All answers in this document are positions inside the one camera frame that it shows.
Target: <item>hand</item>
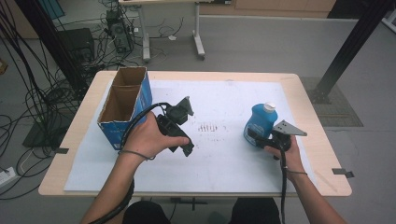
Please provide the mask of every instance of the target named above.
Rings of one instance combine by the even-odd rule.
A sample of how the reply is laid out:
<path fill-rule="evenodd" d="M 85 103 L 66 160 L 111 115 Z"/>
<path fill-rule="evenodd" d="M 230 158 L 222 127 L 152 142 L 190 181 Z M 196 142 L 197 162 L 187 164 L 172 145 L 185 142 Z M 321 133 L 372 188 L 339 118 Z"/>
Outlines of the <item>hand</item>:
<path fill-rule="evenodd" d="M 288 151 L 285 152 L 286 164 L 288 166 L 288 170 L 296 171 L 296 172 L 305 172 L 303 163 L 301 162 L 300 149 L 297 145 L 296 136 L 292 135 L 290 137 L 290 141 L 291 141 L 290 148 Z M 264 150 L 280 158 L 279 149 L 273 147 L 265 147 Z M 293 173 L 288 172 L 289 180 L 292 181 L 294 177 L 295 175 Z"/>
<path fill-rule="evenodd" d="M 158 129 L 157 120 L 152 112 L 146 115 L 146 121 L 134 127 L 125 143 L 124 150 L 135 151 L 146 157 L 154 157 L 165 148 L 187 145 L 187 137 L 169 137 Z"/>

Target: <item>dark pants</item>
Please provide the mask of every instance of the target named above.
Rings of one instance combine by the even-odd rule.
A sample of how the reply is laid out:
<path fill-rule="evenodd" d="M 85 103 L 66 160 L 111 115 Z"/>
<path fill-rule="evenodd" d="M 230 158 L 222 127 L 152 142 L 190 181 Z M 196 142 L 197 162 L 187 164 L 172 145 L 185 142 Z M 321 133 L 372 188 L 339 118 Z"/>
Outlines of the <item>dark pants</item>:
<path fill-rule="evenodd" d="M 124 224 L 170 224 L 161 206 L 140 201 L 125 211 Z M 230 224 L 279 224 L 279 212 L 272 198 L 239 198 L 233 206 Z"/>

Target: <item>black pole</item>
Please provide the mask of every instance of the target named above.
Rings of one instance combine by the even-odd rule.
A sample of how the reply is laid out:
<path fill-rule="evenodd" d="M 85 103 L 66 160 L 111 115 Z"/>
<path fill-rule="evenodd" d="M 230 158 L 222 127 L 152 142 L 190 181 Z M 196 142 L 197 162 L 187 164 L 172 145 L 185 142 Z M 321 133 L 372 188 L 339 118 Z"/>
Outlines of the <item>black pole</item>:
<path fill-rule="evenodd" d="M 392 2 L 393 0 L 372 1 L 371 5 L 358 20 L 358 23 L 356 23 L 316 88 L 308 91 L 309 98 L 313 104 L 328 104 L 330 102 L 328 98 L 330 91 L 373 33 L 376 26 L 384 18 Z"/>
<path fill-rule="evenodd" d="M 88 90 L 88 84 L 58 36 L 50 16 L 40 5 L 39 0 L 15 0 L 15 2 L 64 73 L 77 98 L 82 100 Z"/>

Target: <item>right hand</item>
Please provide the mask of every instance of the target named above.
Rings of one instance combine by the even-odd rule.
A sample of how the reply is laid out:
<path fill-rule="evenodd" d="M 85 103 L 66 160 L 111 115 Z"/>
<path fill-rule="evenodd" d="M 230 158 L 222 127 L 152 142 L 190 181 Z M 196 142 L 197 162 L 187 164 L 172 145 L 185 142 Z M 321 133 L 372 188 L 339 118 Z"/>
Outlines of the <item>right hand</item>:
<path fill-rule="evenodd" d="M 285 152 L 286 164 L 288 166 L 288 169 L 291 171 L 305 172 L 303 163 L 301 162 L 300 149 L 297 145 L 296 136 L 292 135 L 290 137 L 290 141 L 291 141 L 290 148 L 288 151 Z M 276 156 L 278 158 L 281 157 L 279 149 L 267 146 L 264 148 L 264 150 L 266 150 L 267 152 L 273 154 L 274 156 Z M 292 180 L 295 176 L 296 176 L 296 174 L 288 172 L 289 180 Z"/>

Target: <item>forearm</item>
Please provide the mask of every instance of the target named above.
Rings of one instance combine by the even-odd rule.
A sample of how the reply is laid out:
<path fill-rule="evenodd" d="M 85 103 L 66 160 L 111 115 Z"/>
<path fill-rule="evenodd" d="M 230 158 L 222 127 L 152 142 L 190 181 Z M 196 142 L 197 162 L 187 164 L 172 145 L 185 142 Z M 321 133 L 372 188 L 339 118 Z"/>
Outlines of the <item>forearm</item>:
<path fill-rule="evenodd" d="M 294 174 L 291 182 L 297 190 L 311 224 L 346 223 L 325 198 L 321 196 L 307 175 Z"/>
<path fill-rule="evenodd" d="M 81 223 L 92 222 L 119 205 L 128 192 L 134 173 L 141 162 L 142 159 L 136 155 L 119 155 L 106 183 L 81 220 Z"/>

